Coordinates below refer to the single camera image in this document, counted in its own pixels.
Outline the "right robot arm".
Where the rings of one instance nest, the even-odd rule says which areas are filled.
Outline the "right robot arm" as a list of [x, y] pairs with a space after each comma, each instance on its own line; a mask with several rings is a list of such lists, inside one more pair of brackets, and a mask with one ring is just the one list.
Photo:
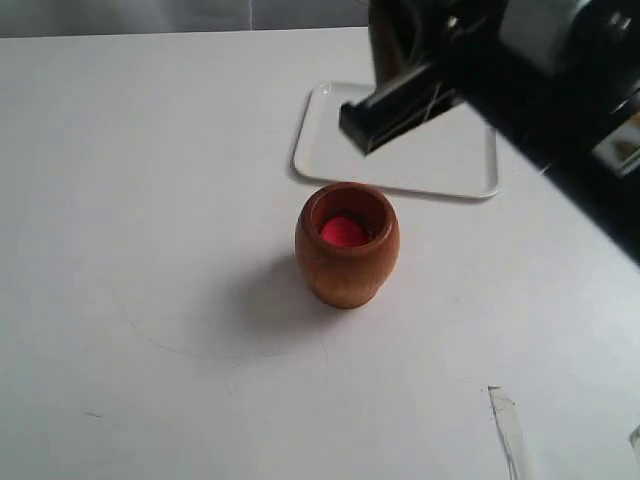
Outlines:
[[468, 103], [639, 257], [635, 1], [372, 1], [375, 91], [340, 110], [363, 154]]

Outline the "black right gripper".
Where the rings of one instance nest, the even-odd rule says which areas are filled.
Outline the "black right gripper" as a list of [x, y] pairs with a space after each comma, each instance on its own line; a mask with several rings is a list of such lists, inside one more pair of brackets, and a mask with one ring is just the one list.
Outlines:
[[377, 88], [339, 129], [363, 154], [459, 97], [520, 150], [591, 151], [639, 107], [635, 1], [373, 1]]

